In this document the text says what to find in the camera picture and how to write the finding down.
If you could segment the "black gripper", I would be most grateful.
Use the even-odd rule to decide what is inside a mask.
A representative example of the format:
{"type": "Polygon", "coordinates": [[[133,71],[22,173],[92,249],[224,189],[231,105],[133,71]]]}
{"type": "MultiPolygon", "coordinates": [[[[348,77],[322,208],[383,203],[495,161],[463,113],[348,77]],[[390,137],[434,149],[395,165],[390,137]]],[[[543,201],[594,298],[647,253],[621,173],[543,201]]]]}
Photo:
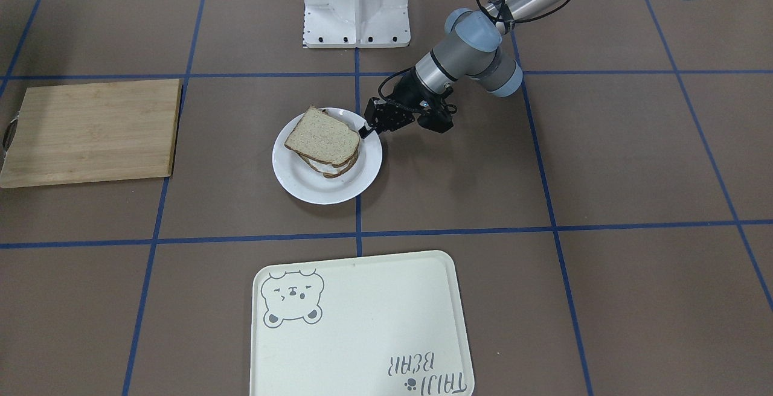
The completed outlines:
{"type": "Polygon", "coordinates": [[[415,69],[391,74],[379,83],[376,96],[370,97],[365,107],[365,124],[358,130],[359,137],[365,139],[372,133],[394,132],[417,122],[422,101],[433,101],[433,93],[420,82],[415,69]]]}

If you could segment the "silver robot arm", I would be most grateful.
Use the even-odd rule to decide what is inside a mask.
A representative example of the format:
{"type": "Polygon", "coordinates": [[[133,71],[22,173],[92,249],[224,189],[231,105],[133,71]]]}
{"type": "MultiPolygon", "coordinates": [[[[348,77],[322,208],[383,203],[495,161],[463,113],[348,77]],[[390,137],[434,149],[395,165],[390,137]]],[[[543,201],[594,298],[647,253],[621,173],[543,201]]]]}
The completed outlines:
{"type": "Polygon", "coordinates": [[[476,8],[459,8],[444,22],[444,38],[411,68],[395,72],[393,90],[376,97],[364,110],[359,135],[394,132],[417,122],[444,133],[453,126],[457,107],[448,101],[453,85],[469,77],[496,97],[508,97],[521,86],[524,72],[502,51],[502,41],[519,24],[557,13],[571,0],[476,1],[476,8]]]}

